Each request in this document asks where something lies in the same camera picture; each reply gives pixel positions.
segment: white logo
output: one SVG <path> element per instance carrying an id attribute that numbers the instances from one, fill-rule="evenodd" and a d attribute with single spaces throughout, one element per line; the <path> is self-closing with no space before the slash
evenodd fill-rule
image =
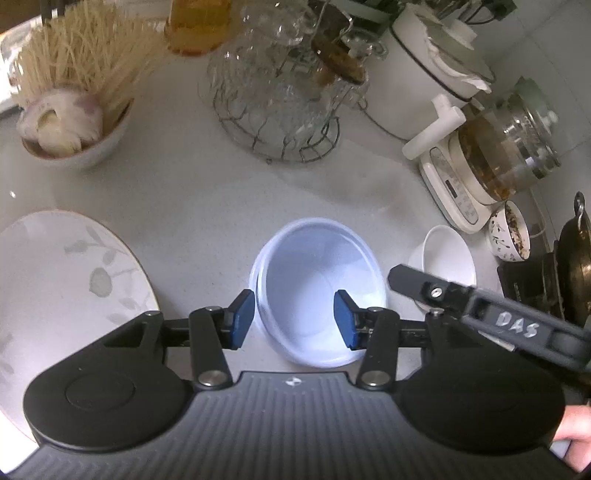
<path id="1" fill-rule="evenodd" d="M 499 314 L 499 317 L 496 320 L 497 327 L 506 327 L 511 323 L 512 316 L 509 312 L 503 312 Z M 525 338 L 532 338 L 538 334 L 538 328 L 540 327 L 539 323 L 530 323 L 528 325 L 525 324 L 525 320 L 523 318 L 519 318 L 513 322 L 513 324 L 509 327 L 510 332 L 515 333 L 523 333 L 525 326 L 525 333 L 523 336 Z"/>
<path id="2" fill-rule="evenodd" d="M 285 383 L 290 387 L 297 387 L 301 385 L 301 380 L 297 377 L 291 377 L 290 379 L 286 380 Z"/>

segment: black pan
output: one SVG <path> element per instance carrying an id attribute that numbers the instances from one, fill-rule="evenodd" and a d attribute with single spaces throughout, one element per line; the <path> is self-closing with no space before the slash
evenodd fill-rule
<path id="1" fill-rule="evenodd" d="M 574 197 L 574 218 L 560 232 L 558 279 L 564 300 L 564 316 L 585 326 L 591 315 L 591 224 L 581 192 Z"/>

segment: bowl of vegetables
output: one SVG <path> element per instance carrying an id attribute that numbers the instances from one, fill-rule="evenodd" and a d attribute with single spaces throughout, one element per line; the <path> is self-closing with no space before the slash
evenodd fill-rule
<path id="1" fill-rule="evenodd" d="M 121 141 L 138 83 L 165 55 L 156 23 L 103 0 L 33 28 L 9 68 L 24 148 L 50 167 L 96 165 Z"/>
<path id="2" fill-rule="evenodd" d="M 486 238 L 492 253 L 506 262 L 530 257 L 530 234 L 517 205 L 507 200 L 491 216 Z"/>

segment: floral patterned bowl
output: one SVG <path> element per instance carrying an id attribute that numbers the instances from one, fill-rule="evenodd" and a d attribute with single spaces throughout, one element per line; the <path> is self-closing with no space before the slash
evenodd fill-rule
<path id="1" fill-rule="evenodd" d="M 32 439 L 33 378 L 158 303 L 123 242 L 74 212 L 17 220 L 0 233 L 0 265 L 0 410 Z"/>
<path id="2" fill-rule="evenodd" d="M 530 233 L 517 205 L 510 200 L 488 222 L 486 239 L 491 252 L 506 262 L 521 262 L 530 257 Z"/>

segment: black circular cover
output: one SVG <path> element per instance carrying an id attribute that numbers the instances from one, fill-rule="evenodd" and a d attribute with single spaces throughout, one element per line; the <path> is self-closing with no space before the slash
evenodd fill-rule
<path id="1" fill-rule="evenodd" d="M 436 442 L 500 454 L 549 443 L 564 413 L 560 384 L 509 352 L 436 355 L 402 387 L 407 420 Z"/>
<path id="2" fill-rule="evenodd" d="M 186 391 L 156 360 L 129 349 L 75 354 L 27 388 L 25 416 L 41 442 L 90 452 L 152 439 L 179 417 Z"/>

